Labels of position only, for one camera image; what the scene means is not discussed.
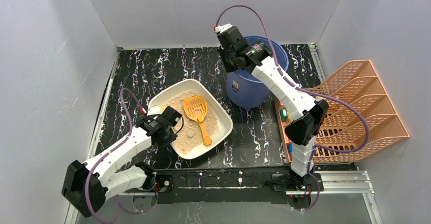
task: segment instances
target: cable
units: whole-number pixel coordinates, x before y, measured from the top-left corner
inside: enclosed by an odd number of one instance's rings
[[[146,114],[147,111],[144,110],[144,108],[142,107],[142,105],[139,102],[138,98],[136,98],[136,95],[133,92],[131,92],[130,89],[128,89],[128,88],[122,88],[122,89],[124,89],[125,91],[127,91],[133,97],[133,99],[136,101],[136,104],[138,104],[138,107],[139,107],[139,110],[141,111],[141,113],[142,114]]]
[[[178,133],[179,133],[179,131],[181,131],[181,129],[184,127],[184,117],[181,117],[181,121],[182,121],[182,125],[181,125],[181,127],[178,129],[178,131],[176,131],[176,133],[175,133],[175,134],[178,134]]]
[[[157,200],[157,193],[159,192],[159,183],[157,183],[156,191],[154,191],[154,197]]]
[[[128,88],[122,88],[120,90],[120,101],[121,101],[121,106],[122,108],[125,110],[126,112],[126,118],[129,121],[129,132],[127,134],[127,137],[125,137],[117,146],[115,146],[114,148],[112,148],[112,150],[110,151],[110,153],[114,152],[116,149],[118,149],[119,147],[121,147],[126,141],[127,139],[129,139],[129,137],[132,135],[132,129],[133,129],[133,123],[132,123],[132,117],[130,116],[130,113],[127,109],[126,103],[124,102],[124,91],[127,91],[136,101],[136,103],[138,104],[138,107],[140,108],[140,111],[143,113],[146,113],[146,111],[144,110],[144,108],[141,106],[141,104],[139,103],[138,99],[136,98],[136,96],[128,89]],[[118,213],[119,213],[119,209],[122,207],[119,204],[119,199],[118,196],[115,196],[115,201],[117,202],[117,213],[115,215],[114,220],[112,221],[104,221],[103,219],[101,219],[96,212],[93,209],[93,206],[91,205],[91,201],[90,201],[90,197],[88,194],[89,191],[89,185],[90,185],[90,179],[91,176],[93,175],[95,169],[97,168],[97,166],[100,164],[100,162],[102,162],[107,156],[109,155],[109,153],[104,154],[95,164],[94,166],[91,168],[90,172],[87,175],[87,178],[85,180],[85,185],[84,185],[84,195],[85,195],[85,202],[87,204],[88,210],[90,211],[91,215],[100,223],[102,224],[110,224],[110,223],[114,223],[117,218],[118,218]]]
[[[310,184],[310,192],[309,192],[309,196],[311,195],[311,191],[313,191],[313,186]]]
[[[120,207],[120,209],[121,209],[122,211],[124,211],[124,212],[126,212],[126,213],[129,213],[129,214],[133,214],[133,215],[146,213],[147,211],[152,210],[152,209],[154,208],[154,206],[156,206],[156,204],[157,204],[157,201],[156,201],[156,203],[155,203],[153,206],[149,207],[149,208],[148,208],[148,209],[146,209],[146,210],[133,211],[133,210],[128,210],[128,209],[124,208],[124,207],[123,207],[123,205],[121,205],[121,203],[120,203],[120,202],[118,202],[118,206]]]
[[[310,210],[311,208],[313,208],[314,206],[315,206],[315,204],[317,203],[317,200],[319,199],[319,195],[320,195],[320,185],[319,185],[319,181],[318,181],[318,179],[310,172],[310,165],[311,165],[311,162],[312,162],[312,160],[313,160],[313,157],[314,157],[314,151],[315,151],[315,149],[316,149],[316,147],[319,147],[319,148],[322,148],[322,149],[326,149],[326,150],[329,150],[329,151],[333,151],[333,152],[338,152],[338,153],[352,153],[352,152],[356,152],[356,151],[359,151],[360,149],[362,149],[363,147],[365,147],[365,145],[367,144],[367,142],[368,142],[368,139],[369,139],[369,137],[370,137],[370,128],[368,127],[368,124],[366,123],[366,120],[365,120],[365,118],[363,118],[363,116],[357,111],[357,110],[355,110],[355,108],[353,108],[351,105],[349,105],[349,104],[347,104],[346,102],[344,102],[344,101],[342,101],[342,100],[339,100],[339,99],[337,99],[337,98],[334,98],[334,97],[331,97],[331,96],[328,96],[328,95],[324,95],[324,94],[319,94],[319,93],[316,93],[316,92],[312,92],[312,91],[308,91],[308,90],[306,90],[306,89],[303,89],[303,88],[300,88],[297,84],[295,85],[293,82],[291,82],[286,76],[284,76],[285,75],[285,71],[279,66],[279,62],[277,61],[277,56],[276,56],[276,53],[275,53],[275,49],[274,49],[274,46],[272,45],[272,41],[271,41],[271,39],[269,38],[269,35],[268,35],[268,32],[267,32],[267,30],[266,30],[266,26],[265,26],[265,23],[262,21],[262,18],[259,16],[259,14],[255,11],[255,10],[253,10],[253,8],[251,8],[251,7],[249,7],[249,6],[246,6],[246,5],[233,5],[233,6],[230,6],[230,7],[228,7],[228,8],[226,8],[225,10],[223,10],[221,13],[220,13],[220,15],[219,15],[219,17],[217,18],[217,21],[215,22],[215,26],[217,27],[218,25],[219,25],[219,21],[220,21],[220,19],[221,19],[221,17],[223,16],[223,14],[227,11],[227,10],[229,10],[229,9],[231,9],[231,8],[234,8],[234,7],[244,7],[244,8],[247,8],[247,9],[249,9],[250,11],[252,11],[256,16],[257,16],[257,18],[259,19],[259,21],[260,21],[260,23],[262,24],[262,27],[263,27],[263,31],[265,32],[265,35],[266,35],[266,39],[267,39],[267,41],[268,41],[268,43],[269,43],[269,46],[270,46],[270,48],[271,48],[271,51],[272,51],[272,54],[273,54],[273,58],[274,58],[274,63],[275,63],[275,65],[278,67],[278,69],[277,69],[277,71],[279,72],[279,74],[283,77],[283,79],[290,85],[290,86],[292,86],[292,87],[294,87],[296,90],[298,90],[298,91],[301,91],[301,92],[304,92],[304,93],[307,93],[307,94],[309,94],[309,95],[313,95],[313,96],[318,96],[318,97],[322,97],[322,98],[325,98],[325,99],[328,99],[328,100],[332,100],[332,101],[335,101],[335,102],[337,102],[337,103],[340,103],[340,104],[342,104],[343,106],[345,106],[345,107],[347,107],[349,110],[351,110],[353,113],[355,113],[355,115],[356,116],[358,116],[358,118],[361,120],[361,122],[362,122],[362,124],[364,125],[364,129],[365,129],[365,139],[364,139],[364,141],[362,142],[362,144],[359,146],[359,147],[357,147],[357,148],[355,148],[355,149],[351,149],[351,150],[339,150],[339,149],[333,149],[333,148],[329,148],[329,147],[326,147],[326,146],[323,146],[323,145],[314,145],[313,146],[313,149],[312,149],[312,154],[311,154],[311,156],[310,156],[310,160],[309,160],[309,163],[308,163],[308,165],[307,165],[307,173],[316,181],[316,183],[317,183],[317,195],[316,195],[316,199],[314,200],[314,202],[308,207],[308,208],[306,208],[306,209],[304,209],[305,211],[306,210]]]
[[[149,192],[149,191],[153,190],[156,186],[157,186],[157,183],[154,183],[154,185],[152,186],[152,188],[150,188],[149,190],[142,190],[142,191],[143,192]]]

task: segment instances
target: black tabletop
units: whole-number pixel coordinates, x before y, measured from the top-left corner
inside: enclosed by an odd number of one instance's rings
[[[288,74],[303,88],[320,84],[308,45],[283,45],[289,57]],[[156,169],[222,168],[284,165],[280,131],[272,98],[246,111],[226,95],[226,72],[216,48],[123,50],[104,118],[97,152],[119,140],[129,126],[121,109],[118,91],[127,87],[140,103],[148,102],[163,89],[184,79],[199,80],[233,120],[232,133],[208,153],[192,160],[180,158],[170,147],[152,146],[128,163],[144,161]],[[127,98],[133,121],[139,116],[136,103]]]

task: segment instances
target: white wall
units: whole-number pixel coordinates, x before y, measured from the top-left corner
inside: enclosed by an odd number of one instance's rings
[[[310,43],[320,38],[339,0],[91,0],[116,46],[154,48],[217,46],[213,26],[233,4],[255,8],[280,43]],[[263,35],[249,10],[230,10],[221,23],[244,35]]]
[[[359,166],[385,223],[429,223],[431,0],[341,0],[318,51],[330,75],[371,59],[411,138]]]
[[[0,223],[63,223],[116,48],[90,0],[0,0]]]

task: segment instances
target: white litter box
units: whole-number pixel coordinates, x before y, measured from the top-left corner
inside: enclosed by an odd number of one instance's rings
[[[202,143],[201,145],[194,147],[188,154],[183,154],[175,147],[174,144],[171,144],[175,152],[184,159],[194,159],[207,153],[220,144],[233,129],[233,122],[228,113],[226,113],[223,107],[209,93],[209,91],[198,80],[195,79],[186,79],[168,87],[160,94],[152,98],[148,107],[151,108],[153,106],[161,105],[172,97],[190,89],[196,90],[200,95],[204,96],[208,110],[211,110],[217,118],[219,128],[217,132],[211,135],[212,145],[209,147],[204,146]]]

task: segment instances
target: blue plastic bucket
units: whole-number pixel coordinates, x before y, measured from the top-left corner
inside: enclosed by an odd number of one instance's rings
[[[269,47],[268,40],[262,36],[245,37],[249,44],[262,41]],[[283,47],[272,41],[277,60],[284,70],[289,66],[289,59]],[[253,77],[246,70],[239,69],[228,73],[226,76],[226,91],[229,99],[239,107],[246,110],[262,105],[271,94],[271,91],[257,78]]]

